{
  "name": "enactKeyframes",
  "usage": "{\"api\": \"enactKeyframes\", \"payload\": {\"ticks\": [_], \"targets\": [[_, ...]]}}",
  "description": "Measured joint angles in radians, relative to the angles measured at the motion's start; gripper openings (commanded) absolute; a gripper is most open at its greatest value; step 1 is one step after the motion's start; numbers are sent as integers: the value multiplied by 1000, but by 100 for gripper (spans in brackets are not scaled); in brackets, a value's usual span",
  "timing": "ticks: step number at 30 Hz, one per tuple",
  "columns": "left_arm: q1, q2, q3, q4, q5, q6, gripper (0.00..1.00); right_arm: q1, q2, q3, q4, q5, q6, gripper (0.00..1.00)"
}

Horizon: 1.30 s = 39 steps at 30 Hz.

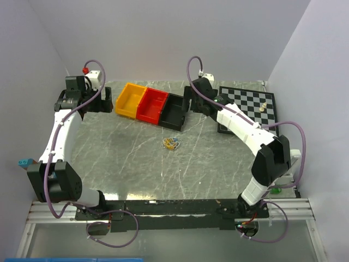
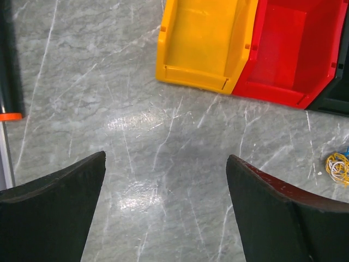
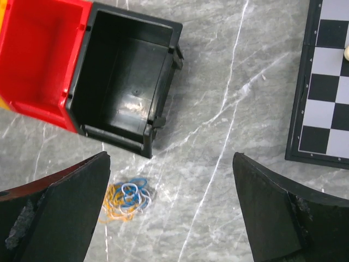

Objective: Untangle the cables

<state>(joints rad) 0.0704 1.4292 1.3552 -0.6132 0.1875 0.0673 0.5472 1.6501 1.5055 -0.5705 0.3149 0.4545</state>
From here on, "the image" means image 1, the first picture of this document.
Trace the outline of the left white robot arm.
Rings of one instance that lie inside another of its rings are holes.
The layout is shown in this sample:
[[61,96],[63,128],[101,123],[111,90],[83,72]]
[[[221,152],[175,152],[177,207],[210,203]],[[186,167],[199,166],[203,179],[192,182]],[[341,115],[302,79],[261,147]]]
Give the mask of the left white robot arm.
[[107,215],[107,204],[100,190],[82,184],[70,165],[73,145],[84,115],[88,112],[110,113],[113,109],[111,88],[105,87],[101,97],[102,72],[92,70],[80,76],[67,76],[66,88],[54,104],[55,119],[44,153],[30,161],[27,176],[41,203],[71,203],[88,207],[95,219]]

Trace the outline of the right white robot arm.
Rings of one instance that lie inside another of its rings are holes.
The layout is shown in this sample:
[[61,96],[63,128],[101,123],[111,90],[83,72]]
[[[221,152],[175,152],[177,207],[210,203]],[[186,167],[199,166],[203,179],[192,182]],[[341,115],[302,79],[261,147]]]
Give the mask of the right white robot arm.
[[251,217],[276,180],[300,159],[300,151],[291,150],[285,136],[276,136],[249,118],[228,94],[219,94],[206,77],[200,77],[185,87],[182,108],[202,113],[226,127],[255,156],[252,178],[237,199],[239,214]]

